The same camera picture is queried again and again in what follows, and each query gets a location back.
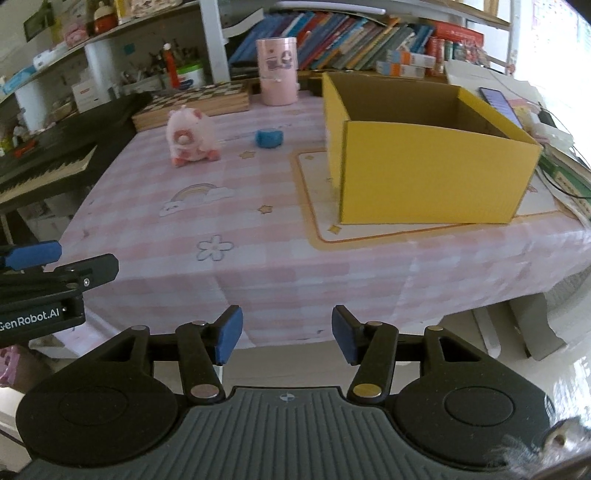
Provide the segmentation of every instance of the plastic bottle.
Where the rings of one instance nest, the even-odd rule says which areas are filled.
[[[164,45],[164,61],[166,62],[166,69],[170,76],[170,84],[172,88],[178,89],[181,86],[181,83],[178,80],[177,65],[174,62],[173,53],[171,51],[172,48],[173,46],[170,43]]]

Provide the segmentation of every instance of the pink tablecloth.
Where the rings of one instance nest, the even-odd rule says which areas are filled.
[[[591,261],[590,233],[561,213],[318,249],[289,157],[323,148],[322,100],[255,104],[215,122],[220,161],[174,168],[164,128],[142,132],[72,220],[62,264],[111,252],[121,265],[113,283],[85,294],[93,318],[164,333],[238,304],[241,346],[314,342],[332,337],[335,304],[361,321],[404,326],[548,290]],[[257,148],[254,132],[272,127],[285,132],[284,145]]]

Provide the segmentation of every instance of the chessboard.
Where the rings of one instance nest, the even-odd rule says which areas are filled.
[[[168,122],[168,113],[183,105],[199,108],[209,116],[244,112],[249,109],[246,87],[241,83],[221,83],[199,89],[175,93],[173,96],[154,99],[132,119],[138,132],[162,127]]]

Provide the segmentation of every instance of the pink cup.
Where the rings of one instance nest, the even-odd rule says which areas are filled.
[[[261,96],[266,105],[289,105],[297,101],[296,39],[262,38],[256,41]]]

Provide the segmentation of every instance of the smartphone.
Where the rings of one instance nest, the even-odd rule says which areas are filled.
[[[509,105],[509,102],[503,95],[503,92],[499,90],[493,90],[492,88],[484,88],[480,87],[480,94],[483,96],[484,100],[493,107],[497,112],[503,114],[506,118],[511,120],[515,125],[520,128],[523,128],[521,122],[517,118],[514,110]]]

